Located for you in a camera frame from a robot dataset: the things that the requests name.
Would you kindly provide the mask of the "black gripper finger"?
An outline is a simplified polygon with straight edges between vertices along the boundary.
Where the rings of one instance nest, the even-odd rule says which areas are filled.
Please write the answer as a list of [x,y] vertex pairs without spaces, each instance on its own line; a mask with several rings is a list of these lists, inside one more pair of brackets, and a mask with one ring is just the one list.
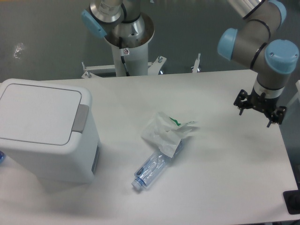
[[267,124],[267,127],[269,128],[271,124],[279,124],[281,125],[285,114],[287,112],[286,106],[279,106],[274,111],[267,113],[267,118],[269,119],[269,122]]
[[234,106],[239,109],[239,115],[242,115],[245,109],[251,109],[251,103],[248,101],[248,93],[245,90],[240,90],[235,101]]

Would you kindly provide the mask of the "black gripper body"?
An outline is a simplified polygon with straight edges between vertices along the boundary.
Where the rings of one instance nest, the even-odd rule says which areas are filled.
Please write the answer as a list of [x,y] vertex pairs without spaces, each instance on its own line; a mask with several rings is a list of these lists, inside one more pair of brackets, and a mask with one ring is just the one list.
[[250,103],[250,108],[264,113],[266,116],[271,116],[276,110],[278,98],[266,98],[265,94],[261,97],[253,88],[248,101]]

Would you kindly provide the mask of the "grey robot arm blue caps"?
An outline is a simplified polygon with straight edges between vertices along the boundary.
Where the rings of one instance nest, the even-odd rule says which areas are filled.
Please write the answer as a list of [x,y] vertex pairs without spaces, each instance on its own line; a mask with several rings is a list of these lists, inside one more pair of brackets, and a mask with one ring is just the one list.
[[[227,29],[217,52],[257,73],[251,93],[241,90],[234,105],[242,112],[254,109],[271,124],[281,124],[287,108],[278,106],[290,74],[300,56],[288,40],[271,40],[286,18],[286,8],[277,0],[232,0],[230,5],[245,20],[243,29]],[[86,28],[111,46],[117,76],[156,75],[159,63],[149,65],[148,44],[154,36],[151,18],[138,0],[93,0],[81,13]]]

